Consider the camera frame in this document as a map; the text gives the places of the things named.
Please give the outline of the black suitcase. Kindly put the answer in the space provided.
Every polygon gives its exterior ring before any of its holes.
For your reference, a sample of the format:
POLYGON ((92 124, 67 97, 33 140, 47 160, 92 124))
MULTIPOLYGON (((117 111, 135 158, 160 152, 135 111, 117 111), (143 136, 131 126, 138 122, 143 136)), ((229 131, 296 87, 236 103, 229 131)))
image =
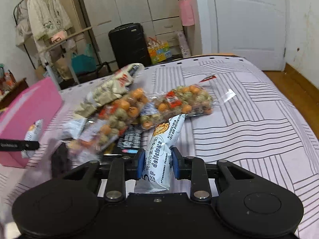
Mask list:
POLYGON ((118 26, 112 29, 108 36, 118 68, 121 69, 133 63, 152 65, 144 30, 140 23, 118 26))

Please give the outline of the black snack packet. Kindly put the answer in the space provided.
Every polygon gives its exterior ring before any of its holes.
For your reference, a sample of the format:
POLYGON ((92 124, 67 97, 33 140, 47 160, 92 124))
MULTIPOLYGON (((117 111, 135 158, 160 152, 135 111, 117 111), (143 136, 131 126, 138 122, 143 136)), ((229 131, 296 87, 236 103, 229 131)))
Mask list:
POLYGON ((103 155, 136 154, 141 148, 142 133, 142 129, 138 126, 129 127, 119 139, 106 148, 103 155))

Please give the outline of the small white snack packet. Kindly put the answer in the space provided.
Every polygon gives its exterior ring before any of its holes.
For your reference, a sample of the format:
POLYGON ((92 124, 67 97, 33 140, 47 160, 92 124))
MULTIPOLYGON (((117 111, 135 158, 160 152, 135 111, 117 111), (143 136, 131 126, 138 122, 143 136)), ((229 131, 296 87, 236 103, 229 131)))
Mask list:
MULTIPOLYGON (((42 135, 42 128, 43 128, 43 119, 39 119, 36 122, 34 122, 28 129, 24 140, 25 141, 33 141, 33 142, 39 142, 39 139, 42 135)), ((31 158, 33 157, 35 151, 39 149, 39 143, 36 146, 31 145, 27 148, 27 150, 23 150, 21 152, 22 158, 31 158)))

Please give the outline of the pink storage box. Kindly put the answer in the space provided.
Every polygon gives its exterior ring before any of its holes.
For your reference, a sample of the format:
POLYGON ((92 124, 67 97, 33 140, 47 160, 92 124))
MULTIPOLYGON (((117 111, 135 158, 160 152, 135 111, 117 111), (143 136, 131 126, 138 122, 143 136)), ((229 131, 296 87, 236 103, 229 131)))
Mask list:
MULTIPOLYGON (((39 119, 43 119, 43 135, 62 105, 51 78, 39 81, 24 90, 1 115, 1 140, 24 140, 29 127, 39 119)), ((21 152, 1 152, 3 166, 24 168, 28 160, 22 158, 21 152)))

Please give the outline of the rolling side table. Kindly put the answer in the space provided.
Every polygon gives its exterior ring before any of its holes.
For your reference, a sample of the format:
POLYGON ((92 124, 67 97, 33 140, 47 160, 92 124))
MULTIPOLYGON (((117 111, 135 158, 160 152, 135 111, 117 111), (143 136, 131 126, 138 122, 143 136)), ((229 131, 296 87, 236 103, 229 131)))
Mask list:
MULTIPOLYGON (((65 58, 66 61, 67 61, 67 67, 69 69, 69 71, 71 72, 71 76, 72 76, 72 79, 74 80, 75 84, 78 85, 80 84, 80 81, 78 80, 78 77, 77 75, 75 74, 75 71, 74 69, 72 68, 72 64, 71 64, 71 55, 72 55, 72 51, 69 50, 67 51, 63 45, 70 39, 74 38, 74 37, 77 37, 87 31, 90 31, 92 29, 92 26, 90 27, 86 27, 85 29, 82 29, 81 31, 78 31, 76 33, 73 33, 71 35, 68 35, 67 37, 65 37, 64 39, 61 39, 60 41, 58 42, 54 42, 52 43, 50 46, 46 47, 44 50, 40 51, 39 53, 46 53, 46 52, 50 52, 58 47, 61 48, 61 53, 59 54, 61 57, 65 58)), ((52 66, 53 66, 53 63, 48 63, 46 62, 44 64, 47 72, 48 72, 48 75, 49 77, 51 78, 52 82, 55 84, 55 87, 57 88, 57 90, 61 90, 61 87, 58 83, 58 80, 55 76, 55 74, 53 73, 53 70, 52 70, 52 66)))

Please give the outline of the striped white bedsheet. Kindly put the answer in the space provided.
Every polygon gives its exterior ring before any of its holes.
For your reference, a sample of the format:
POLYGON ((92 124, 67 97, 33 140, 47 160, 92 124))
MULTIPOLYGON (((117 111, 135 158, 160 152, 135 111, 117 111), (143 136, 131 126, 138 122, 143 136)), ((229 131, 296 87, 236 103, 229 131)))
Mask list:
POLYGON ((211 199, 192 201, 190 180, 172 181, 172 194, 104 205, 88 238, 243 238, 227 218, 251 228, 252 238, 270 238, 294 217, 287 238, 318 238, 318 140, 262 71, 240 57, 188 58, 147 68, 141 85, 166 92, 210 75, 213 98, 235 96, 186 120, 177 148, 188 162, 217 165, 211 199))

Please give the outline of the teal shopping bag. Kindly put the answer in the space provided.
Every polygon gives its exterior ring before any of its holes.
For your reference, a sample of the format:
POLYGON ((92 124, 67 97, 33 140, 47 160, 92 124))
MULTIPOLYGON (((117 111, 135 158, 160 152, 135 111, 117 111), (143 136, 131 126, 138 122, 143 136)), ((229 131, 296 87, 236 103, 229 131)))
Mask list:
POLYGON ((91 44, 87 44, 84 54, 72 53, 71 64, 75 74, 82 74, 96 70, 96 61, 91 44))

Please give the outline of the mixed peanut snack bag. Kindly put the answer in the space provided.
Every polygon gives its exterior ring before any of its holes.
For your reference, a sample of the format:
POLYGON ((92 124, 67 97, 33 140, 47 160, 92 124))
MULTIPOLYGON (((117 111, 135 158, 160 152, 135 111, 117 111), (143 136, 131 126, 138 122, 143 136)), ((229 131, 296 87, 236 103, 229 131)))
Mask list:
POLYGON ((236 94, 228 89, 217 96, 205 86, 178 86, 169 92, 162 92, 150 98, 142 110, 139 121, 143 129, 149 130, 171 117, 185 114, 187 117, 210 115, 215 106, 222 106, 236 94))

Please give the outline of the white door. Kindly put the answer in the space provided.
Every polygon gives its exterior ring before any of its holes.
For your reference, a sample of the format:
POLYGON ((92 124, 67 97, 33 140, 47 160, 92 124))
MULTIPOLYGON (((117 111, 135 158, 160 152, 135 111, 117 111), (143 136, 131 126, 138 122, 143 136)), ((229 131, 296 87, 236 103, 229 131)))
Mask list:
POLYGON ((215 0, 220 53, 246 58, 262 71, 284 67, 286 0, 215 0))

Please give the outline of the wooden nightstand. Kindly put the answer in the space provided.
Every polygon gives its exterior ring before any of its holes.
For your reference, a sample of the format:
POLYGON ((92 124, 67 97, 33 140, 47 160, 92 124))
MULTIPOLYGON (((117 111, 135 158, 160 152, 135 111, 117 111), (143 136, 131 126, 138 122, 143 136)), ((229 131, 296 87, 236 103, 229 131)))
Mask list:
POLYGON ((24 90, 29 87, 27 79, 23 78, 18 81, 14 87, 6 94, 0 102, 0 109, 8 107, 24 90))

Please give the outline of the light blue snack bag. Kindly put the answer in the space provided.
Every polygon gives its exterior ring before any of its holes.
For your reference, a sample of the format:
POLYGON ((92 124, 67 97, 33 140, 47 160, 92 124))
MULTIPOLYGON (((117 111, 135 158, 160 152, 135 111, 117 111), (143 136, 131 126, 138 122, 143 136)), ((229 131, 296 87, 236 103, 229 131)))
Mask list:
POLYGON ((157 125, 146 149, 141 178, 136 181, 135 193, 158 193, 170 190, 172 152, 181 129, 185 114, 179 114, 157 125))

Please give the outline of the beige printed snack bag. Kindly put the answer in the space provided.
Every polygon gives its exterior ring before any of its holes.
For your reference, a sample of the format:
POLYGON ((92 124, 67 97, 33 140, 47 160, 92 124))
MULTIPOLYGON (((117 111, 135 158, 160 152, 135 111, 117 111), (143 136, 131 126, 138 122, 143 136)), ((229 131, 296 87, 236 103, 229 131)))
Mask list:
POLYGON ((136 77, 145 69, 141 63, 128 64, 90 91, 75 110, 75 114, 87 118, 99 108, 123 97, 136 77))

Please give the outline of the white floral paper bag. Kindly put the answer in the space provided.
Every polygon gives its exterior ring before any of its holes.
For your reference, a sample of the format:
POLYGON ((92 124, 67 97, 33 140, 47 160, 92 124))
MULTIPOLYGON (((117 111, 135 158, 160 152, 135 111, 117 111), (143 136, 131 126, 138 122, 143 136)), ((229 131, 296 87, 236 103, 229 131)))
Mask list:
POLYGON ((187 43, 187 39, 184 35, 183 31, 178 31, 176 33, 177 37, 178 37, 178 42, 179 42, 179 48, 181 49, 181 53, 183 58, 189 58, 191 57, 191 51, 189 49, 188 43, 187 43))

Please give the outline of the pink hanging bag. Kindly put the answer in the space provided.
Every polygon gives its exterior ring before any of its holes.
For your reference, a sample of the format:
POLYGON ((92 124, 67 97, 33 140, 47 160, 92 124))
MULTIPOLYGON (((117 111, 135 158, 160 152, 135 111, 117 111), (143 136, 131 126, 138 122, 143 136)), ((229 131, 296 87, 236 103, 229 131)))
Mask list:
POLYGON ((178 2, 179 12, 183 26, 195 25, 194 14, 189 0, 180 0, 178 2))

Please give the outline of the hanging cream cardigan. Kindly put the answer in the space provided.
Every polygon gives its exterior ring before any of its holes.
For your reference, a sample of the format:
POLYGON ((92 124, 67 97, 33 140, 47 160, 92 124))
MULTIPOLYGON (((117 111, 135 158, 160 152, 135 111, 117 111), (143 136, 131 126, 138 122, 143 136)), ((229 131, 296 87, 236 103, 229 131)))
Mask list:
POLYGON ((72 22, 59 0, 28 0, 30 27, 39 55, 48 40, 60 31, 72 28, 72 22))

